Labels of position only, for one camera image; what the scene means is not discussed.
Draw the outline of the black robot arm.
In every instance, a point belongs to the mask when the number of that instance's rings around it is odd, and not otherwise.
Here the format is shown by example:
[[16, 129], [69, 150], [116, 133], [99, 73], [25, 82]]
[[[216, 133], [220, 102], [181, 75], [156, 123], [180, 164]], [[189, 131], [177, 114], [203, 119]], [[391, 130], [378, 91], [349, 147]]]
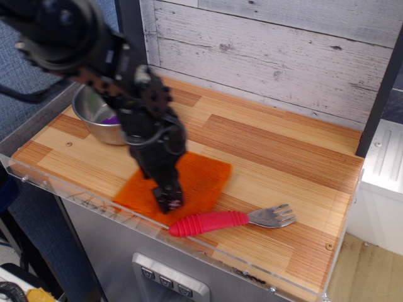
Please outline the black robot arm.
[[116, 113], [163, 213], [183, 204], [176, 163], [186, 131], [170, 90], [140, 52], [104, 21], [94, 1], [2, 1], [1, 20], [20, 33], [24, 58], [45, 72], [94, 89]]

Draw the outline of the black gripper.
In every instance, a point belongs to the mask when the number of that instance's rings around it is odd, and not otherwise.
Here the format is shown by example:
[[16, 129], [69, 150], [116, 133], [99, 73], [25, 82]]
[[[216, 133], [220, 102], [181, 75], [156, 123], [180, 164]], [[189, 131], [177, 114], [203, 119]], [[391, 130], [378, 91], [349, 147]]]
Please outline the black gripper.
[[160, 119], [146, 109], [119, 109], [118, 120], [130, 154], [159, 187], [152, 193], [163, 214], [183, 205], [176, 163], [186, 152], [186, 130], [169, 108]]

